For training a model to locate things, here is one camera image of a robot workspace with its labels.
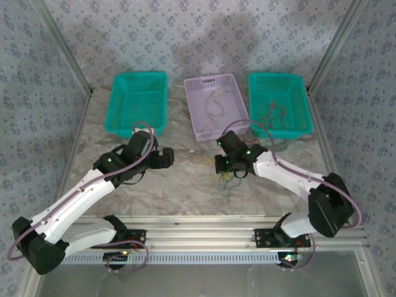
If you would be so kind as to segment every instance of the green basket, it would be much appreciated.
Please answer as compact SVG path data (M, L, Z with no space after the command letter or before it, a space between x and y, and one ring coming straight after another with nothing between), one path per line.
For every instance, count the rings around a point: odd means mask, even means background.
M165 72L128 72L116 75L111 88L105 129L131 138L135 122L145 121L160 136L166 123L168 77Z
M273 138L296 139L312 132L303 80L296 74L257 72L249 75L250 118L260 122ZM259 138L268 138L251 124Z

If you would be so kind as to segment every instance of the lavender plastic basket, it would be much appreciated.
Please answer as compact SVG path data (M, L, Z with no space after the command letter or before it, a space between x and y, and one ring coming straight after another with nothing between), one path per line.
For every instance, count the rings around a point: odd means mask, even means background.
M217 139L231 122L249 119L233 74L186 79L184 87L197 141ZM243 135L249 126L249 122L240 122L230 129Z

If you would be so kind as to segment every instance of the table surface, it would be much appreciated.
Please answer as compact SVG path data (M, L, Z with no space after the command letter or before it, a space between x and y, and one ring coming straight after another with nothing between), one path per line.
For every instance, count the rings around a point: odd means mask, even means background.
M248 108L248 93L241 90ZM99 156L128 139L121 139L105 131L104 122L110 92L94 91L71 163L64 192L75 186L92 168ZM244 137L252 140L250 132ZM270 147L268 140L261 144ZM307 207L294 193L268 179L249 175L238 184L234 179L224 186L215 172L214 155L222 153L214 140L197 142L192 131L184 88L170 87L168 119L162 135L161 147L174 149L174 165L164 170L149 170L134 186L121 185L99 200L85 215L266 215L280 216ZM326 174L324 160L315 132L296 140L277 140L277 155L297 166Z

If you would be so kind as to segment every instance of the floral wallpaper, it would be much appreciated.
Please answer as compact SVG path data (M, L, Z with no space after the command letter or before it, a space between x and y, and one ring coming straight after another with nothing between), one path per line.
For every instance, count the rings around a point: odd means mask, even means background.
M0 1L0 296L15 296L24 260L8 262L11 225L55 199L86 100L28 0Z
M396 2L369 0L314 98L396 296Z
M232 72L308 83L348 7L340 0L45 0L88 82L166 71L170 84Z

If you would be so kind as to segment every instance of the robotic arm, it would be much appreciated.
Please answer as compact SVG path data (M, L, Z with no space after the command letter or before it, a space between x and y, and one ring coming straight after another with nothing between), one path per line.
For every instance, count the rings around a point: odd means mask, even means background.
M158 142L154 138L155 149L137 166L105 179L100 178L100 176L134 163L147 150L149 143L150 134L148 132L134 133L127 145L121 145L111 152L103 154L82 180L51 207L35 215L31 220L20 217L12 224L14 237L17 239L31 226L39 223L38 227L17 245L17 248L39 274L52 271L65 257L75 252L99 244L127 239L123 228L120 228L120 224L121 226L123 224L115 216L108 216L95 224L84 226L78 230L78 233L73 233L68 228L94 203L123 182L132 179L137 174L141 174L142 178L147 169L169 168L173 164L173 149L164 148L160 155L157 150ZM80 190L82 185L93 179L97 179L97 181L84 190ZM79 193L69 202L60 206L76 190ZM55 213L44 221L43 218L54 209L56 209Z
M341 189L349 195L342 178L335 173L328 176L312 173L302 168L282 161L287 168L279 166L273 159L272 153L265 147L254 144L248 147L239 137L230 131L217 140L217 144L225 152L225 156L215 156L217 173L244 171L244 178L248 173L270 179L291 190L308 203L308 209L284 215L274 226L271 236L282 246L293 242L293 238L306 233L319 232L326 237L334 237L339 229L355 212L350 202L337 191L317 181L322 180ZM305 179L291 171L305 174Z

